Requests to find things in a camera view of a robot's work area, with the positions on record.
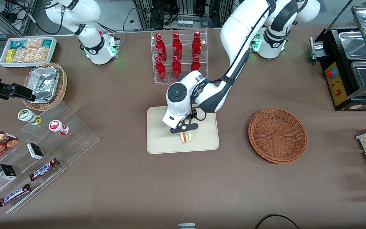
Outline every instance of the brown tablecloth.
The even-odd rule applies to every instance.
[[[366,132],[366,112],[334,112],[320,66],[309,63],[308,39],[323,27],[293,27],[275,59],[250,56],[217,112],[217,150],[165,155],[146,151],[146,111],[166,105],[168,87],[153,81],[150,33],[128,34],[119,58],[102,66],[77,37],[57,37],[65,101],[101,140],[18,212],[0,209],[0,228],[253,228],[269,213],[301,228],[366,228],[366,158],[355,139]],[[208,30],[211,79],[229,65],[219,33]],[[28,72],[1,68],[0,77],[22,83]],[[308,132],[306,153],[291,164],[267,162],[248,140],[253,114],[275,106]],[[0,99],[0,130],[23,127],[23,107]],[[260,228],[291,226],[269,219]]]

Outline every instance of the brown woven basket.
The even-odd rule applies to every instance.
[[[277,164],[296,161],[308,145],[303,123],[281,108],[258,111],[249,122],[248,136],[260,156]]]
[[[27,100],[22,99],[22,102],[29,109],[45,111],[49,107],[51,107],[51,106],[53,106],[57,103],[60,103],[60,101],[63,100],[64,94],[66,93],[67,76],[66,76],[66,73],[63,71],[63,68],[61,68],[60,65],[58,65],[56,63],[44,64],[44,65],[40,65],[40,66],[32,69],[32,71],[37,69],[37,68],[48,68],[48,67],[56,67],[60,70],[60,75],[59,75],[59,78],[58,78],[59,82],[57,83],[55,100],[52,103],[29,103]],[[31,75],[32,71],[30,71],[29,74],[28,74],[28,77],[26,77],[26,80],[25,80],[25,83],[24,83],[25,87],[28,85],[29,76]]]

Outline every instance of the coca-cola bottle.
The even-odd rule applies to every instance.
[[[158,56],[160,56],[160,58],[162,58],[163,61],[166,61],[167,60],[166,45],[162,41],[162,35],[157,33],[155,35],[155,38],[156,38],[156,52],[157,52]]]
[[[172,48],[173,48],[173,55],[177,55],[179,60],[182,59],[183,58],[183,48],[182,48],[182,42],[179,39],[178,32],[173,33]]]
[[[155,59],[156,61],[156,73],[158,75],[158,78],[160,81],[165,81],[166,80],[166,68],[165,65],[162,63],[162,59],[160,57],[156,57]]]
[[[200,56],[201,54],[201,40],[200,40],[200,32],[194,32],[194,39],[192,43],[192,57]]]
[[[195,56],[193,58],[193,63],[192,63],[192,71],[200,71],[201,68],[201,64],[199,62],[199,56]]]
[[[180,78],[180,74],[182,72],[182,65],[180,64],[179,57],[177,55],[173,56],[172,69],[173,69],[173,77],[176,79]]]

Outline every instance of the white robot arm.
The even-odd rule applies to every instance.
[[[100,34],[94,26],[101,16],[101,10],[94,0],[58,0],[48,2],[58,5],[46,9],[49,19],[62,24],[73,32],[84,46],[87,57],[94,64],[105,64],[118,53],[119,40],[106,34]]]
[[[302,12],[306,9],[313,15],[306,13],[306,16],[303,16]],[[192,71],[183,75],[179,82],[171,84],[167,89],[168,108],[163,122],[171,127],[172,133],[186,131],[189,126],[182,121],[188,117],[196,117],[192,113],[193,101],[205,113],[217,112],[246,64],[249,45],[256,34],[268,34],[266,44],[261,45],[259,54],[274,58],[279,55],[278,47],[297,19],[298,11],[302,13],[299,20],[303,21],[308,20],[306,18],[314,19],[319,10],[320,3],[317,0],[245,0],[221,29],[221,42],[230,60],[228,71],[215,81],[205,78],[199,71]],[[267,30],[263,25],[274,29]]]

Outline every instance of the yogurt cup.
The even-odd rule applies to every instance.
[[[51,123],[49,124],[49,129],[53,132],[58,132],[61,135],[66,135],[69,133],[69,127],[65,126],[59,120],[51,121]]]
[[[18,119],[32,125],[39,125],[42,122],[42,117],[33,113],[29,109],[23,109],[18,113]]]

